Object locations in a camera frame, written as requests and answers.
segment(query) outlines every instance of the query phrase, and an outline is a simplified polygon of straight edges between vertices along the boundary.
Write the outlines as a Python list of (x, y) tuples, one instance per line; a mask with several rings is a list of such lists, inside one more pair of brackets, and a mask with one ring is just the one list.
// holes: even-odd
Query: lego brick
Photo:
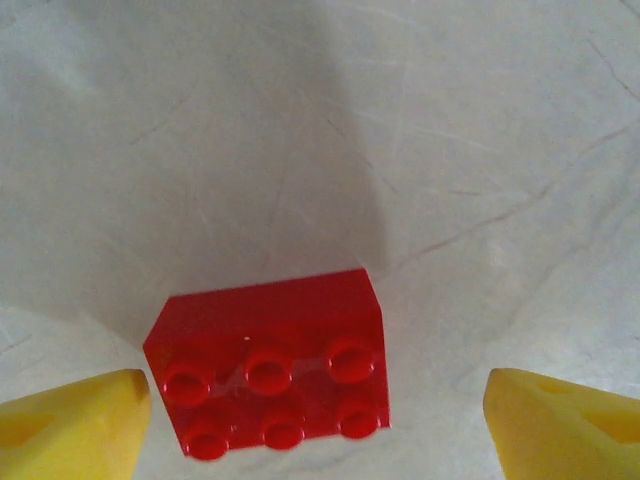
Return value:
[(508, 480), (640, 480), (640, 400), (496, 369), (484, 412)]
[(382, 314), (362, 269), (172, 297), (144, 351), (200, 460), (390, 426)]

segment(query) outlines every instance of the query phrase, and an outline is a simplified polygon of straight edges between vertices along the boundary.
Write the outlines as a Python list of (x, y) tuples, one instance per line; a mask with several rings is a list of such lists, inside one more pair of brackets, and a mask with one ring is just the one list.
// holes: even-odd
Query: table surface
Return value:
[(639, 45), (640, 0), (2, 2), (0, 400), (363, 265), (393, 429), (198, 464), (156, 401), (135, 478), (502, 478), (491, 368), (640, 397)]

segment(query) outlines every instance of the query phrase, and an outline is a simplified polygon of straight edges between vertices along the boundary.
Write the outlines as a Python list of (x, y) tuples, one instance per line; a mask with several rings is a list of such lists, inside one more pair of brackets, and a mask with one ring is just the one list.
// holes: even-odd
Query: crease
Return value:
[[(367, 156), (359, 150), (359, 146), (355, 145), (353, 140), (347, 138), (345, 133), (340, 128), (338, 128), (329, 118), (325, 117), (314, 108), (315, 100), (318, 97), (310, 96), (300, 89), (298, 89), (298, 93), (303, 97), (303, 99), (307, 101), (307, 103), (309, 103), (311, 111), (315, 115), (317, 115), (319, 118), (326, 120), (329, 126), (345, 140), (345, 143), (348, 145), (349, 149), (364, 162), (364, 164), (371, 171), (371, 173), (375, 175), (378, 179), (380, 179), (383, 185), (385, 185), (391, 192), (393, 192), (395, 195), (398, 195), (399, 192), (396, 186), (388, 178), (386, 178), (384, 175), (381, 175), (377, 171), (375, 165), (371, 162), (371, 160), (369, 160)], [(329, 99), (325, 97), (320, 97), (320, 101), (326, 101), (327, 103), (334, 104), (333, 101), (329, 101)]]
[[(416, 0), (411, 0), (409, 5), (409, 15), (411, 15), (415, 11)], [(414, 34), (414, 26), (409, 26), (409, 35), (407, 36), (407, 51), (405, 52), (406, 58), (404, 61), (404, 66), (402, 67), (402, 83), (400, 87), (400, 98), (398, 101), (398, 113), (395, 121), (395, 129), (393, 132), (393, 143), (391, 145), (391, 157), (396, 158), (398, 155), (398, 149), (400, 148), (400, 138), (404, 129), (404, 115), (402, 112), (404, 111), (404, 104), (407, 97), (407, 84), (409, 82), (409, 52), (412, 47), (411, 38)]]
[(280, 208), (280, 199), (282, 198), (282, 192), (284, 191), (284, 184), (287, 179), (289, 163), (291, 163), (291, 160), (293, 159), (294, 156), (295, 156), (295, 153), (292, 153), (291, 155), (289, 155), (282, 167), (282, 173), (280, 174), (280, 180), (278, 181), (278, 191), (276, 193), (276, 198), (273, 201), (273, 206), (271, 207), (271, 212), (269, 212), (269, 219), (267, 221), (267, 227), (269, 230), (271, 230), (271, 227), (273, 226), (273, 222), (275, 221), (275, 218), (276, 218), (276, 213), (278, 213), (278, 209)]
[(460, 135), (456, 135), (454, 133), (449, 133), (449, 132), (444, 132), (441, 130), (434, 130), (434, 129), (430, 129), (430, 128), (422, 128), (422, 127), (418, 127), (415, 125), (411, 125), (410, 129), (408, 130), (409, 133), (413, 133), (415, 135), (418, 136), (436, 136), (436, 137), (442, 137), (442, 138), (446, 138), (448, 140), (453, 140), (455, 142), (460, 142), (460, 143), (464, 143), (465, 145), (468, 145), (470, 147), (473, 147), (475, 149), (478, 150), (482, 150), (485, 152), (491, 152), (491, 153), (500, 153), (500, 150), (494, 148), (494, 147), (490, 147), (488, 145), (484, 145), (483, 143), (480, 142), (476, 142), (475, 140), (471, 140), (470, 138), (466, 138), (466, 137), (462, 137)]
[(140, 141), (144, 140), (149, 135), (154, 134), (155, 132), (157, 132), (158, 130), (162, 129), (164, 126), (166, 126), (169, 123), (169, 121), (171, 120), (171, 117), (173, 117), (173, 114), (182, 105), (184, 105), (186, 102), (188, 102), (191, 99), (191, 97), (193, 96), (193, 93), (196, 90), (196, 87), (198, 86), (198, 83), (199, 83), (199, 80), (196, 80), (195, 82), (193, 82), (191, 87), (188, 89), (187, 93), (184, 94), (180, 98), (180, 100), (178, 100), (174, 105), (172, 105), (171, 108), (169, 108), (169, 111), (162, 118), (162, 120), (160, 120), (158, 123), (153, 125), (151, 128), (144, 130), (139, 135), (136, 135), (132, 140), (129, 141), (129, 145), (133, 146), (133, 145), (138, 144)]
[(324, 55), (324, 53), (321, 50), (318, 50), (316, 48), (313, 48), (313, 46), (308, 45), (306, 43), (294, 40), (293, 38), (287, 36), (287, 35), (283, 35), (282, 33), (280, 33), (278, 30), (276, 30), (273, 27), (270, 27), (269, 25), (267, 25), (266, 23), (262, 22), (262, 21), (252, 21), (252, 23), (254, 25), (257, 25), (259, 28), (264, 29), (269, 35), (274, 36), (275, 38), (279, 39), (282, 42), (285, 42), (289, 45), (291, 45), (292, 47), (296, 47), (299, 48), (302, 51), (308, 52), (308, 53), (312, 53), (314, 55)]
[(346, 112), (349, 112), (353, 115), (356, 115), (358, 117), (363, 117), (366, 118), (367, 120), (371, 120), (373, 122), (382, 124), (382, 125), (389, 125), (389, 121), (387, 119), (385, 119), (384, 117), (380, 117), (374, 113), (370, 113), (370, 112), (365, 112), (362, 110), (355, 110), (351, 107), (345, 106), (344, 103), (339, 102), (337, 100), (334, 100), (330, 97), (325, 97), (324, 95), (309, 95), (305, 92), (301, 92), (303, 95), (305, 95), (305, 97), (310, 98), (312, 101), (315, 102), (324, 102), (327, 103), (328, 105), (331, 105), (332, 107), (335, 107), (339, 110), (343, 110)]
[(130, 245), (127, 245), (127, 243), (122, 240), (116, 240), (104, 230), (85, 226), (81, 226), (80, 228), (89, 232), (90, 234), (93, 234), (98, 241), (102, 241), (102, 243), (107, 248), (110, 248), (113, 253), (124, 258), (129, 265), (133, 265), (138, 271), (144, 272), (144, 275), (146, 277), (151, 277), (152, 272), (162, 271), (162, 268), (160, 268), (157, 263), (145, 261), (142, 256), (135, 251), (134, 248), (132, 248)]
[(613, 68), (613, 65), (611, 64), (611, 62), (609, 61), (609, 59), (600, 51), (600, 49), (596, 46), (595, 43), (593, 43), (593, 41), (590, 38), (586, 39), (587, 43), (591, 46), (591, 48), (593, 49), (594, 52), (596, 52), (596, 55), (598, 55), (598, 57), (600, 57), (600, 60), (602, 60), (602, 63), (604, 63), (604, 65), (607, 67), (607, 70), (609, 70), (609, 75), (611, 75), (611, 78), (613, 78), (615, 80), (615, 82), (620, 85), (625, 92), (627, 92), (631, 97), (633, 97), (636, 101), (640, 102), (640, 96), (634, 92), (631, 87), (629, 87), (629, 85), (627, 85), (616, 73), (615, 68)]
[(338, 65), (374, 65), (378, 67), (404, 67), (404, 62), (397, 60), (376, 60), (375, 58), (355, 57), (336, 60)]
[(558, 269), (560, 269), (563, 265), (569, 262), (575, 255), (586, 251), (588, 248), (589, 248), (588, 244), (575, 245), (569, 248), (566, 252), (564, 252), (560, 256), (559, 260), (549, 265), (544, 270), (544, 272), (542, 272), (540, 279), (536, 282), (531, 293), (527, 295), (527, 297), (520, 302), (520, 305), (518, 305), (515, 308), (513, 313), (509, 315), (507, 324), (512, 325), (518, 320), (520, 313), (522, 313), (522, 311), (527, 307), (527, 305), (529, 305), (531, 301), (536, 297), (536, 295), (538, 295), (540, 290), (542, 290), (542, 287), (544, 287), (544, 285), (551, 279), (551, 277), (558, 271)]
[(32, 335), (31, 335), (31, 334), (29, 334), (29, 335), (27, 335), (26, 337), (24, 337), (24, 338), (22, 338), (22, 339), (18, 340), (17, 342), (12, 343), (12, 344), (11, 344), (11, 345), (9, 345), (7, 348), (5, 348), (5, 349), (3, 349), (2, 351), (0, 351), (0, 357), (1, 357), (2, 355), (5, 355), (6, 353), (10, 352), (11, 350), (13, 350), (13, 349), (15, 349), (15, 348), (18, 348), (20, 345), (25, 344), (26, 342), (28, 342), (29, 340), (31, 340), (31, 338), (32, 338)]
[(449, 195), (459, 195), (462, 197), (482, 197), (487, 195), (486, 193), (482, 192), (468, 192), (466, 190), (448, 190), (447, 193)]
[[(562, 171), (555, 177), (553, 178), (549, 183), (547, 183), (537, 194), (533, 195), (532, 197), (530, 197), (528, 200), (517, 204), (515, 207), (509, 209), (508, 211), (500, 214), (500, 215), (495, 215), (493, 217), (490, 217), (488, 219), (485, 219), (481, 222), (478, 222), (474, 225), (472, 225), (469, 228), (464, 229), (461, 232), (456, 233), (455, 235), (452, 235), (448, 238), (445, 238), (444, 240), (441, 240), (439, 242), (430, 244), (426, 247), (423, 247), (413, 253), (410, 253), (409, 255), (407, 255), (404, 259), (400, 260), (398, 263), (396, 263), (393, 267), (391, 267), (389, 269), (389, 272), (385, 275), (383, 275), (380, 280), (382, 278), (387, 277), (390, 274), (393, 274), (399, 270), (401, 270), (402, 268), (404, 268), (405, 266), (407, 266), (409, 263), (427, 255), (430, 254), (432, 252), (441, 250), (443, 248), (446, 248), (450, 245), (453, 245), (455, 243), (457, 243), (460, 240), (463, 240), (464, 238), (467, 238), (473, 234), (475, 234), (476, 232), (484, 229), (487, 226), (490, 225), (494, 225), (496, 223), (499, 222), (504, 222), (505, 220), (508, 220), (511, 217), (514, 217), (516, 215), (519, 215), (529, 209), (531, 209), (532, 207), (534, 207), (536, 204), (540, 203), (541, 201), (543, 201), (548, 194), (552, 191), (552, 189), (558, 184), (558, 182), (560, 181), (560, 179), (562, 177), (564, 177), (571, 169), (573, 169), (576, 164), (583, 159), (584, 157), (586, 157), (587, 155), (589, 155), (591, 152), (593, 152), (595, 149), (597, 149), (598, 147), (602, 146), (603, 144), (610, 142), (618, 137), (620, 137), (621, 135), (625, 134), (626, 132), (629, 131), (629, 129), (634, 126), (635, 124), (640, 122), (640, 117), (636, 118), (635, 120), (633, 120), (632, 122), (628, 123), (627, 125), (614, 130), (613, 132), (607, 133), (601, 137), (599, 137), (598, 139), (596, 139), (594, 142), (592, 142), (590, 145), (588, 145), (587, 147), (585, 147), (584, 149), (580, 150), (578, 152), (578, 154), (576, 155), (576, 158), (571, 161), (568, 162), (567, 165), (562, 169)], [(578, 247), (573, 247), (574, 250), (578, 249), (585, 249), (588, 248), (588, 245), (580, 245)]]
[(635, 7), (629, 5), (628, 0), (618, 0), (627, 10), (629, 10), (634, 17), (640, 22), (640, 11), (638, 11)]
[(7, 22), (4, 23), (4, 24), (0, 24), (0, 32), (4, 32), (5, 30), (9, 30), (16, 23), (21, 22), (26, 17), (28, 17), (36, 8), (44, 7), (44, 6), (48, 5), (49, 3), (51, 3), (52, 1), (53, 0), (43, 0), (40, 3), (28, 6), (28, 7), (24, 8), (24, 9), (22, 9), (22, 10), (19, 10), (17, 12), (14, 12), (14, 13), (8, 15), (9, 18), (7, 19)]
[(409, 62), (407, 64), (413, 70), (424, 71), (424, 72), (434, 72), (434, 73), (446, 73), (450, 74), (453, 72), (459, 73), (471, 73), (471, 74), (483, 74), (483, 75), (522, 75), (526, 77), (533, 77), (535, 75), (534, 72), (526, 71), (526, 70), (515, 70), (508, 68), (474, 68), (474, 67), (460, 67), (460, 66), (449, 66), (442, 63), (428, 63), (428, 64), (416, 64)]
[(335, 2), (335, 5), (343, 7), (343, 8), (351, 8), (354, 10), (358, 10), (360, 12), (365, 12), (365, 13), (374, 13), (376, 15), (380, 15), (381, 17), (385, 17), (385, 18), (389, 18), (391, 20), (395, 20), (396, 22), (399, 23), (404, 23), (404, 24), (412, 24), (413, 21), (409, 18), (404, 18), (400, 15), (398, 15), (397, 13), (394, 13), (390, 10), (385, 10), (384, 8), (379, 8), (379, 7), (371, 7), (371, 6), (365, 6), (365, 5), (354, 5), (352, 3), (344, 3), (344, 2)]

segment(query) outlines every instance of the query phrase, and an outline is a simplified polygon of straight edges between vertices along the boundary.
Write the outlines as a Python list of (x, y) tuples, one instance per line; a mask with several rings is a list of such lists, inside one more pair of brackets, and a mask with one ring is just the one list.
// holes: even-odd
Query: red stud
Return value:
[(338, 430), (343, 437), (362, 440), (380, 428), (380, 415), (374, 404), (362, 398), (346, 399), (338, 409)]
[(169, 402), (194, 407), (207, 399), (214, 377), (209, 366), (201, 359), (177, 357), (164, 373), (161, 390)]
[(291, 357), (281, 350), (253, 350), (244, 364), (244, 378), (255, 392), (267, 396), (277, 395), (291, 385), (291, 365)]
[(196, 415), (184, 435), (184, 451), (197, 460), (217, 460), (229, 450), (231, 432), (231, 425), (213, 413)]
[(336, 339), (327, 349), (326, 363), (329, 374), (339, 383), (362, 382), (374, 369), (373, 352), (357, 338)]
[(262, 427), (264, 444), (273, 450), (290, 450), (304, 440), (302, 418), (292, 412), (270, 413)]

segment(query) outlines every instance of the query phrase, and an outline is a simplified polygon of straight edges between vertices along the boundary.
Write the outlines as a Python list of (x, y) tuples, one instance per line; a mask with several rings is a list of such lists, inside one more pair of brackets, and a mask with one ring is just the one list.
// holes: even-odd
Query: toy brick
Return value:
[(144, 351), (200, 460), (390, 426), (382, 314), (362, 269), (172, 297)]

